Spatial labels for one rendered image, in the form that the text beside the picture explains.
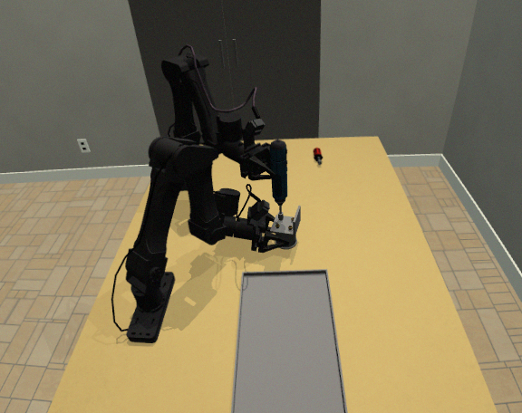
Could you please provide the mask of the dark blue electric nut driver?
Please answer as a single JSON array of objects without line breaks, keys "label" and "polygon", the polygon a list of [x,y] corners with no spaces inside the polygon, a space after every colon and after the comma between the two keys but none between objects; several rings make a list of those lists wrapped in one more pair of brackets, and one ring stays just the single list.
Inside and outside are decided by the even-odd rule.
[{"label": "dark blue electric nut driver", "polygon": [[275,173],[272,179],[272,195],[279,205],[278,219],[284,219],[282,205],[287,198],[287,148],[284,141],[277,139],[270,144],[271,170]]}]

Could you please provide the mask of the black cylinder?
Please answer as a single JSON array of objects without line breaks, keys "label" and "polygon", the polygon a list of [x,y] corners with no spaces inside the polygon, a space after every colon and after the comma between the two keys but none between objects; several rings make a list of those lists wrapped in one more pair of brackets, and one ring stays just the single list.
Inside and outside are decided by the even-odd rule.
[{"label": "black cylinder", "polygon": [[[291,235],[281,235],[281,234],[276,234],[282,238],[284,238],[285,240],[289,241],[289,245],[287,246],[283,246],[283,247],[279,247],[281,249],[291,249],[293,247],[296,246],[297,244],[297,239],[296,239],[296,235],[295,236],[291,236]],[[279,241],[275,241],[276,244],[281,244],[281,242]]]}]

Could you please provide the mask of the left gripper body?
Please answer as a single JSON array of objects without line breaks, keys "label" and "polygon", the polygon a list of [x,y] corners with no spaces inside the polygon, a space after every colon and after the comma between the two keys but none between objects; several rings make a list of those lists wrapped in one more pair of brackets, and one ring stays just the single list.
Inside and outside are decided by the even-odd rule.
[{"label": "left gripper body", "polygon": [[[253,136],[249,136],[247,133],[247,125],[242,129],[243,141],[242,146],[236,146],[233,152],[233,159],[240,165],[240,173],[242,178],[249,178],[249,169],[248,169],[248,159],[252,156],[256,156],[259,160],[261,160],[266,166],[267,165],[267,153],[266,149],[269,148],[269,143],[261,143],[255,144],[255,138]],[[245,153],[245,154],[244,154]],[[241,156],[242,155],[242,156]],[[241,158],[239,157],[241,156]]]}]

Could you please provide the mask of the red-handled nut driver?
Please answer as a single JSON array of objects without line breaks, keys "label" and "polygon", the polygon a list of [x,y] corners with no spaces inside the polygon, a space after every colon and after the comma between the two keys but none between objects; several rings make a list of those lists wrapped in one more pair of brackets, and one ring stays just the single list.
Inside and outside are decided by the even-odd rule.
[{"label": "red-handled nut driver", "polygon": [[322,156],[322,153],[321,153],[321,150],[319,148],[315,148],[314,149],[314,159],[315,161],[318,162],[318,165],[322,165],[322,159],[323,159],[323,156]]}]

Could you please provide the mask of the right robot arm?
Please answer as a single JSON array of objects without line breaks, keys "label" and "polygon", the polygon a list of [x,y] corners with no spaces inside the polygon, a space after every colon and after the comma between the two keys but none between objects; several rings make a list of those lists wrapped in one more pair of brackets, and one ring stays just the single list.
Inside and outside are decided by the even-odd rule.
[{"label": "right robot arm", "polygon": [[[213,190],[212,165],[218,158],[218,150],[198,144],[185,145],[194,142],[157,137],[149,147],[150,192],[134,246],[139,241],[140,244],[125,264],[126,281],[131,284],[131,292],[138,303],[126,333],[130,340],[153,341],[157,337],[174,280],[174,273],[165,272],[169,227],[185,179],[190,203],[188,228],[193,236],[214,245],[226,236],[233,237],[235,224],[239,223],[234,216],[237,214],[236,198],[224,194],[236,196],[239,202],[240,192],[221,188],[217,192],[224,194],[220,195]],[[154,179],[167,159],[167,170],[164,167],[158,175],[150,201]]]}]

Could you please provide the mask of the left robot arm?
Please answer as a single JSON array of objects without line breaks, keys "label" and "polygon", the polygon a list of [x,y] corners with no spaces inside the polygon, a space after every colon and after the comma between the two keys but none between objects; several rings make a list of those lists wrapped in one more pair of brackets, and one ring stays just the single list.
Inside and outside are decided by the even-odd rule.
[{"label": "left robot arm", "polygon": [[[174,138],[190,139],[199,143],[201,136],[193,117],[193,102],[200,123],[202,139],[206,146],[217,149],[218,155],[223,153],[225,157],[234,160],[234,149],[243,144],[240,141],[243,138],[241,116],[229,112],[220,115],[218,111],[211,109],[209,101],[215,109],[217,107],[210,93],[204,69],[209,65],[209,62],[207,57],[198,54],[196,54],[195,59],[197,69],[194,68],[192,53],[186,53],[161,62],[162,72],[169,81],[173,95]],[[261,119],[252,120],[246,131],[250,136],[255,136],[261,133],[264,126],[265,123]],[[223,139],[221,131],[223,132]]]}]

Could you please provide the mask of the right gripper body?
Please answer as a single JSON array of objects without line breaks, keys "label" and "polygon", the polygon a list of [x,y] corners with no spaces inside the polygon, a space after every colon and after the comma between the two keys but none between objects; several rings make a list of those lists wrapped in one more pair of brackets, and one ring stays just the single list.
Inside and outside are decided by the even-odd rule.
[{"label": "right gripper body", "polygon": [[266,228],[266,214],[258,221],[252,219],[258,213],[259,202],[257,201],[253,206],[248,207],[247,218],[237,218],[239,223],[236,222],[235,224],[234,237],[252,240],[251,251],[256,251],[258,248],[258,252],[260,253],[264,243],[262,233],[265,232]]}]

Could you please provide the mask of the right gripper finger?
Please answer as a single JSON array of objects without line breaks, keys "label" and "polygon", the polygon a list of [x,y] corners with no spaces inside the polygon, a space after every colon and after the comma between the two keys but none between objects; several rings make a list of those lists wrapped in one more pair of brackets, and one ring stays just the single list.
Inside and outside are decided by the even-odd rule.
[{"label": "right gripper finger", "polygon": [[266,213],[266,228],[265,228],[265,232],[266,231],[270,232],[271,227],[268,226],[269,225],[269,221],[274,222],[274,220],[275,220],[274,216],[272,216],[270,213]]},{"label": "right gripper finger", "polygon": [[[281,242],[281,244],[268,245],[267,243],[269,240],[279,241],[279,242]],[[264,243],[262,245],[262,249],[261,249],[260,253],[264,253],[264,252],[276,249],[278,247],[283,247],[283,246],[287,246],[287,245],[289,245],[289,241],[285,240],[284,238],[282,238],[278,235],[274,235],[274,234],[266,231],[265,235],[264,235]]]}]

